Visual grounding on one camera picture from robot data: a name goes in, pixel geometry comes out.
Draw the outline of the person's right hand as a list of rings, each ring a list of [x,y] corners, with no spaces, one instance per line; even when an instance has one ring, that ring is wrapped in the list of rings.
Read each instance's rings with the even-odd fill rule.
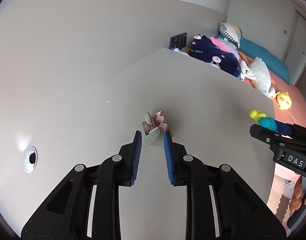
[[[293,196],[291,198],[291,201],[289,203],[289,210],[290,213],[295,212],[296,210],[298,210],[302,204],[306,205],[306,198],[305,200],[302,200],[301,195],[303,193],[303,188],[301,185],[301,181],[302,181],[302,177],[300,177],[295,186],[294,186],[294,193]]]

